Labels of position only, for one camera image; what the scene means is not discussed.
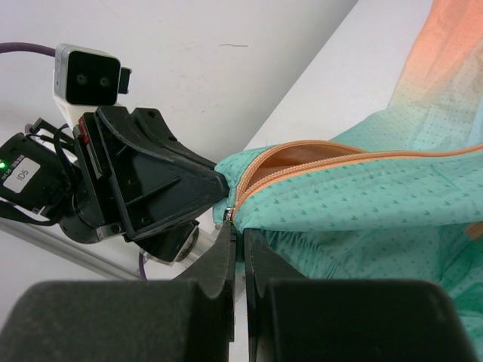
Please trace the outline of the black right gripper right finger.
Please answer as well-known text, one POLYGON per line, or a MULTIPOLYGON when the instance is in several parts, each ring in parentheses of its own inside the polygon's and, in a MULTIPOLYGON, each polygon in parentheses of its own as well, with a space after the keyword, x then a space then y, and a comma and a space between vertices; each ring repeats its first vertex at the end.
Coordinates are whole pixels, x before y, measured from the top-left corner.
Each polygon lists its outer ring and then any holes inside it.
POLYGON ((475 361, 449 296, 418 280, 309 279, 243 234, 252 361, 475 361))

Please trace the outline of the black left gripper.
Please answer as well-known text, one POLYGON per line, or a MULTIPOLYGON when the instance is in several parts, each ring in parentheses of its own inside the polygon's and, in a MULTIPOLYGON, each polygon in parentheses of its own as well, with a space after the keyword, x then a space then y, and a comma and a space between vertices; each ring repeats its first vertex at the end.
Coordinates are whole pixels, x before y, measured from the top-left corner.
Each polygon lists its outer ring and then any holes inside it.
POLYGON ((71 238, 121 238, 162 264, 186 259, 196 218, 229 194, 215 164, 186 148, 157 109, 101 106, 75 126, 80 170, 71 201, 71 238))

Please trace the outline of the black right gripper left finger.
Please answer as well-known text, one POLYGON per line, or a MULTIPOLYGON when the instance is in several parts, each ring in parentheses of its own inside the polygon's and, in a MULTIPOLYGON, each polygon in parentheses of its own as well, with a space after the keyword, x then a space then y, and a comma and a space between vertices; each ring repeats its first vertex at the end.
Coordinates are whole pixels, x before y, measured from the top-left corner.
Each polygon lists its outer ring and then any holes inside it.
POLYGON ((236 231, 170 281, 43 282, 1 332, 3 361, 226 361, 235 336, 236 231))

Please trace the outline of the silver zipper slider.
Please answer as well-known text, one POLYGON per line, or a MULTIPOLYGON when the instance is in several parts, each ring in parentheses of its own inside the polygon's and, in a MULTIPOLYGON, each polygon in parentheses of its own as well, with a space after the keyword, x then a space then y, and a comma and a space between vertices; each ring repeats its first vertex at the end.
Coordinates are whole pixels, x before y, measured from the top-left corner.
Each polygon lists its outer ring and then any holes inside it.
POLYGON ((223 221, 224 222, 233 222, 235 215, 235 208, 234 207, 227 207, 223 213, 223 221))

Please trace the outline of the orange and teal jacket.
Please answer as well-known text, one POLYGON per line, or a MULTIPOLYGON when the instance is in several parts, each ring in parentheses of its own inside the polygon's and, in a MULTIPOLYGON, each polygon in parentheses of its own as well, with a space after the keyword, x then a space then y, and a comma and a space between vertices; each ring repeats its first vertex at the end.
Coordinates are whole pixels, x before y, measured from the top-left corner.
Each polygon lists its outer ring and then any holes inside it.
POLYGON ((360 1, 243 152, 239 231, 317 279, 431 281, 482 348, 482 3, 360 1))

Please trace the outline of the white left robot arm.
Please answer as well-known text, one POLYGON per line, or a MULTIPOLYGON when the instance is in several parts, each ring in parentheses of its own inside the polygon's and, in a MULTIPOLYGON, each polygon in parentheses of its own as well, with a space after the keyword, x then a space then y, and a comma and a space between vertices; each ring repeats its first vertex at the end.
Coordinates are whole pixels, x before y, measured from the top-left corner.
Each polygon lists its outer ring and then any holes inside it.
POLYGON ((121 237, 175 262, 198 217, 229 194, 212 161, 186 148, 156 109, 101 106, 72 136, 17 133, 1 148, 1 216, 58 225, 71 240, 121 237))

